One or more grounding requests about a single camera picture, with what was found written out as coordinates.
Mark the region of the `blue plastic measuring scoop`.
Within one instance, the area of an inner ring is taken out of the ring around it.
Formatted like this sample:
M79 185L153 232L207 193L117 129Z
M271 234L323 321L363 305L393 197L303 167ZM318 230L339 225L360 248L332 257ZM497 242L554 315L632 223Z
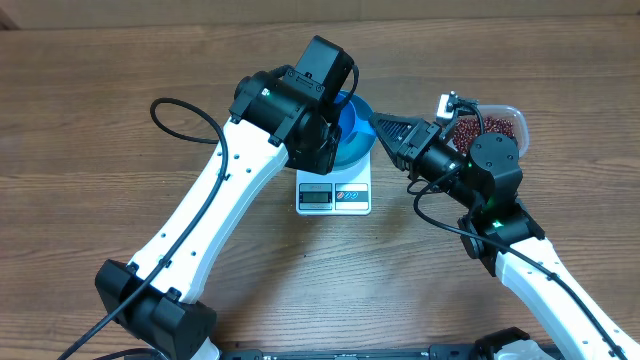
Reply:
M340 145L354 143L357 148L370 149L377 139L368 122L373 113L372 107L362 97L354 94L340 113Z

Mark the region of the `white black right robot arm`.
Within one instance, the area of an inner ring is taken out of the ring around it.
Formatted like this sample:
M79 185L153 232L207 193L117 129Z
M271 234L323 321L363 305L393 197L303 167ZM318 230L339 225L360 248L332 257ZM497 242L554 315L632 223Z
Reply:
M567 359L636 359L639 344L586 293L545 231L518 197L523 178L514 138L481 129L461 153L442 127L421 118L375 113L369 123L394 166L413 182L413 208L429 224L460 236L467 254L511 290ZM421 199L432 189L463 205L456 226L428 216Z

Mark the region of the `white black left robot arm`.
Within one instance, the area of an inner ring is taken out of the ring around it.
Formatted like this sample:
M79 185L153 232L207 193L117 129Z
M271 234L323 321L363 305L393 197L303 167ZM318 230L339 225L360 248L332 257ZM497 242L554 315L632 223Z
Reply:
M200 302L213 264L246 210L284 168L334 167L354 60L315 36L295 66L243 78L216 148L159 232L127 263L108 260L95 285L110 318L166 359L216 359L216 313Z

